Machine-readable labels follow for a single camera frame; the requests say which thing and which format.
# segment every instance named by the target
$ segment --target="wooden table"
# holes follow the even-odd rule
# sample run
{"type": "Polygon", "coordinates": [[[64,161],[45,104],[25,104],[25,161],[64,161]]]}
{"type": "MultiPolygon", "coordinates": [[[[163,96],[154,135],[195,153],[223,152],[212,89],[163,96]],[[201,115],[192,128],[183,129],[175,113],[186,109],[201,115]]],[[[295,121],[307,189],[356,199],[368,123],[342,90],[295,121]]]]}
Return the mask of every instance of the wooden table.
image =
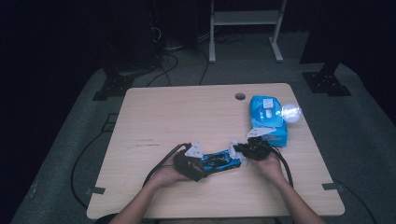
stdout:
{"type": "MultiPolygon", "coordinates": [[[[125,95],[96,187],[87,211],[96,219],[118,213],[141,189],[149,171],[176,145],[199,141],[205,154],[245,143],[250,131],[249,101],[253,95],[275,96],[298,104],[288,84],[248,84],[130,89],[125,95]],[[244,93],[245,100],[235,95],[244,93]]],[[[322,216],[345,211],[305,118],[289,124],[288,146],[280,149],[294,187],[322,216]]],[[[276,188],[253,165],[179,181],[160,189],[147,218],[279,217],[289,213],[276,188]]]]}

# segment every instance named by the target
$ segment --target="blue package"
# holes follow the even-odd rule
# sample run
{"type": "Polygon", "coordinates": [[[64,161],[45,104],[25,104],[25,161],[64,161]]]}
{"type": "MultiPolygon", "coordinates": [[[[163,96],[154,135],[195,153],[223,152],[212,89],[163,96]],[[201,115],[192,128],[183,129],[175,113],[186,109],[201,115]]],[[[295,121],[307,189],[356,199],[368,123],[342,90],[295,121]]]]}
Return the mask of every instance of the blue package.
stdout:
{"type": "Polygon", "coordinates": [[[252,128],[275,128],[262,135],[275,147],[285,147],[288,141],[288,128],[282,118],[282,106],[273,96],[255,95],[250,100],[250,121],[252,128]]]}

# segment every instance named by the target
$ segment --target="hand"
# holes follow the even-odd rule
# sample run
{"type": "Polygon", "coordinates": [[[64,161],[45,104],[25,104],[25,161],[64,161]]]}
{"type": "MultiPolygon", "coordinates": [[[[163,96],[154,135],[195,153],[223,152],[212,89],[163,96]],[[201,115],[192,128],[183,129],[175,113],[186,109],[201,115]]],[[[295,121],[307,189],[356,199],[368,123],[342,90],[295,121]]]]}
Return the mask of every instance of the hand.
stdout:
{"type": "Polygon", "coordinates": [[[186,176],[181,175],[175,168],[173,158],[176,156],[175,152],[149,180],[158,187],[167,186],[175,183],[178,180],[189,180],[186,176]]]}
{"type": "Polygon", "coordinates": [[[286,181],[286,178],[283,176],[282,169],[280,167],[280,160],[274,153],[271,152],[265,160],[251,161],[259,167],[262,175],[271,182],[276,183],[283,180],[286,181]]]}

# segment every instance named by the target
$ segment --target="floor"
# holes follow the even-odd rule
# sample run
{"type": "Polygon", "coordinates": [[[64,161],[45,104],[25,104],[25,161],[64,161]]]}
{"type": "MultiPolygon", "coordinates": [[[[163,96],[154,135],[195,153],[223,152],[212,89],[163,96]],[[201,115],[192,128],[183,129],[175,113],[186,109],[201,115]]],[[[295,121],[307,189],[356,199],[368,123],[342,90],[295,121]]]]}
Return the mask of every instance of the floor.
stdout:
{"type": "MultiPolygon", "coordinates": [[[[351,96],[312,93],[302,72],[322,64],[299,64],[308,33],[279,35],[284,57],[277,63],[268,42],[270,34],[237,34],[239,41],[216,45],[217,61],[207,64],[208,44],[162,56],[163,70],[137,77],[133,87],[289,83],[304,111],[309,128],[339,185],[346,212],[325,217],[328,223],[393,223],[396,215],[396,129],[364,89],[359,76],[343,66],[335,74],[351,96]]],[[[117,119],[123,98],[93,101],[106,75],[92,74],[76,100],[12,223],[94,223],[86,216],[92,187],[100,171],[111,132],[102,132],[117,119]]],[[[291,223],[281,217],[282,223],[291,223]]]]}

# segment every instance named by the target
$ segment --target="white metal frame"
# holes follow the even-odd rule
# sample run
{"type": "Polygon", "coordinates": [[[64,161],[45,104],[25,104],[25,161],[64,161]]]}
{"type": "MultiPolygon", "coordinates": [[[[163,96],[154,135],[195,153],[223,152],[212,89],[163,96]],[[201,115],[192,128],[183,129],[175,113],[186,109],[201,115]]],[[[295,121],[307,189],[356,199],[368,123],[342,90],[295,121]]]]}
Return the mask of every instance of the white metal frame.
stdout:
{"type": "Polygon", "coordinates": [[[276,61],[283,62],[282,54],[277,46],[280,24],[283,20],[287,0],[283,0],[280,10],[260,10],[260,11],[215,11],[215,1],[210,5],[210,41],[209,41],[209,61],[216,61],[215,52],[215,26],[217,25],[275,25],[274,36],[270,36],[270,44],[276,57],[276,61]]]}

